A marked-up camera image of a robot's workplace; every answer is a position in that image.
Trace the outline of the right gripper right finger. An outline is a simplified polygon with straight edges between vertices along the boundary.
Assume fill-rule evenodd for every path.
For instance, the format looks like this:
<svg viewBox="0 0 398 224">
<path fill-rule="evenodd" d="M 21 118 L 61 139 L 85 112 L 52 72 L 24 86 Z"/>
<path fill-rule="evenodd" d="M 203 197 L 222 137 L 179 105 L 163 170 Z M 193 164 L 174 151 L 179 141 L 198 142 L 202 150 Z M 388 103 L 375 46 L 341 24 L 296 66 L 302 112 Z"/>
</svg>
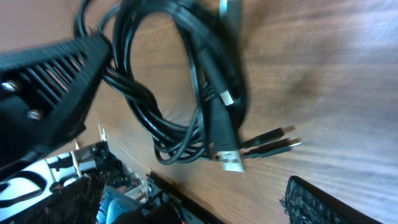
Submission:
<svg viewBox="0 0 398 224">
<path fill-rule="evenodd" d="M 296 175 L 289 178 L 280 204 L 291 223 L 381 224 Z"/>
</svg>

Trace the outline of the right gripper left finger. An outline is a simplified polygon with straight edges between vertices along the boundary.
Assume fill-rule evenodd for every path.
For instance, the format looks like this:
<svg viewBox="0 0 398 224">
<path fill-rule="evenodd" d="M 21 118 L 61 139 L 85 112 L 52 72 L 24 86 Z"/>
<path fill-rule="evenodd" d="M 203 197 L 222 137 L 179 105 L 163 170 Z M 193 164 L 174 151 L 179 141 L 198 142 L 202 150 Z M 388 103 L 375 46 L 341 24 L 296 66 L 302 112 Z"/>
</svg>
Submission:
<svg viewBox="0 0 398 224">
<path fill-rule="evenodd" d="M 1 167 L 34 162 L 85 130 L 111 52 L 94 33 L 1 54 Z"/>
</svg>

